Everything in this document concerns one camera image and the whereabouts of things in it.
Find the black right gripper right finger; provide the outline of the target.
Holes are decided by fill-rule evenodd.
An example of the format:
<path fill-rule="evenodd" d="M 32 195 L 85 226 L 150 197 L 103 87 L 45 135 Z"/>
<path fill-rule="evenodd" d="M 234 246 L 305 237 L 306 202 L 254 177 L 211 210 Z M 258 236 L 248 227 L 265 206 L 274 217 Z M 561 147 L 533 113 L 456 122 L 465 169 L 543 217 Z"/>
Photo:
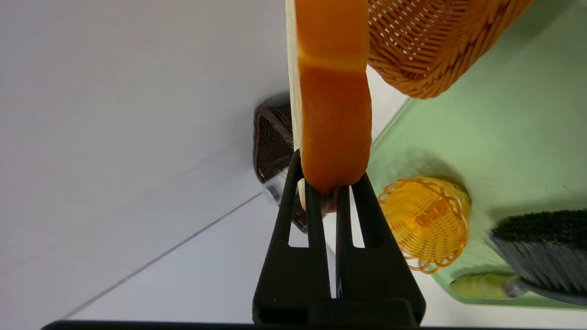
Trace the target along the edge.
<path fill-rule="evenodd" d="M 336 290 L 341 324 L 420 324 L 426 311 L 368 175 L 339 191 Z"/>

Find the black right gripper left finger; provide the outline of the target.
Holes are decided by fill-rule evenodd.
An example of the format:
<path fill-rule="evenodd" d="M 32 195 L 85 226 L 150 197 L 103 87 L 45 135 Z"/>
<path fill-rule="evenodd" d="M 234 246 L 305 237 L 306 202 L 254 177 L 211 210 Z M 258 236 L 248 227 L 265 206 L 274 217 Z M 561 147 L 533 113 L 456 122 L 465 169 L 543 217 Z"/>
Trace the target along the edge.
<path fill-rule="evenodd" d="M 308 247 L 289 245 L 296 188 L 302 178 L 300 151 L 296 151 L 252 299 L 254 324 L 307 324 L 311 307 L 331 299 L 321 197 L 310 184 L 305 185 Z"/>

